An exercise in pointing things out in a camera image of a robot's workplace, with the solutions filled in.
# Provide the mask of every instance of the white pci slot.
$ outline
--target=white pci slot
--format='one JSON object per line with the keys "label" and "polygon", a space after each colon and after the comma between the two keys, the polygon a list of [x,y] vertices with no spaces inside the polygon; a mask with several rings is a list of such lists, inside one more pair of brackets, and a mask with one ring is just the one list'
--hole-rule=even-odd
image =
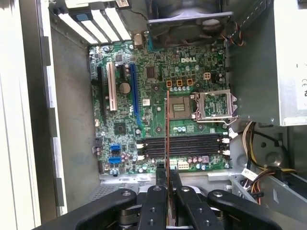
{"label": "white pci slot", "polygon": [[112,62],[106,64],[107,82],[109,87],[110,111],[117,111],[117,95],[115,82],[115,66]]}

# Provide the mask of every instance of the blue pcie slot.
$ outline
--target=blue pcie slot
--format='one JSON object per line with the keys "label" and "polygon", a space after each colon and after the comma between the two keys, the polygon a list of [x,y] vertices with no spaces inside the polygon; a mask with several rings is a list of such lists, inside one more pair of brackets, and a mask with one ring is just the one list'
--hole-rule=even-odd
{"label": "blue pcie slot", "polygon": [[138,77],[136,73],[136,66],[134,63],[130,64],[130,74],[131,74],[131,86],[132,86],[132,104],[133,113],[136,116],[136,121],[138,126],[142,126],[140,115],[139,115],[139,91],[138,91]]}

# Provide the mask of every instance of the pcie slot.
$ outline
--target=pcie slot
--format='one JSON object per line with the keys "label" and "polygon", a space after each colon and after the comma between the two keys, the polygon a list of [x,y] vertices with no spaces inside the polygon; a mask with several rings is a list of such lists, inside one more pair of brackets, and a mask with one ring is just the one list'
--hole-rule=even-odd
{"label": "pcie slot", "polygon": [[112,62],[106,64],[106,72],[109,87],[110,111],[117,111],[115,66]]}
{"label": "pcie slot", "polygon": [[103,70],[101,66],[97,67],[97,76],[98,76],[98,88],[100,94],[100,113],[106,125],[106,95],[105,95],[105,81],[103,79]]}
{"label": "pcie slot", "polygon": [[138,77],[136,72],[136,66],[134,63],[130,64],[130,74],[131,74],[133,113],[136,116],[138,126],[141,127],[142,123],[139,115]]}

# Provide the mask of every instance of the black pcie slot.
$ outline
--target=black pcie slot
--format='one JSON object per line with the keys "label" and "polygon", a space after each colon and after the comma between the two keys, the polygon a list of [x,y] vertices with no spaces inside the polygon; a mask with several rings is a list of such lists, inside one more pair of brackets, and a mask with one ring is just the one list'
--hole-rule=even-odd
{"label": "black pcie slot", "polygon": [[105,81],[103,79],[103,70],[101,66],[97,67],[98,88],[100,93],[100,113],[104,125],[106,125],[106,97],[105,97]]}

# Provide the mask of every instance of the label sticker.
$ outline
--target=label sticker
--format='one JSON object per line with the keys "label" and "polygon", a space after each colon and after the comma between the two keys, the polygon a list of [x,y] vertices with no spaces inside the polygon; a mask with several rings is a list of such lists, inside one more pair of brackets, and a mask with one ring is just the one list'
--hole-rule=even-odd
{"label": "label sticker", "polygon": [[129,6],[129,3],[128,3],[128,1],[127,0],[117,0],[116,1],[116,3],[117,3],[117,5],[118,5],[118,7],[127,7],[127,6]]}
{"label": "label sticker", "polygon": [[296,105],[298,110],[307,109],[307,63],[297,64],[295,77]]}
{"label": "label sticker", "polygon": [[258,176],[256,173],[252,172],[249,169],[243,169],[241,174],[251,181],[254,181]]}

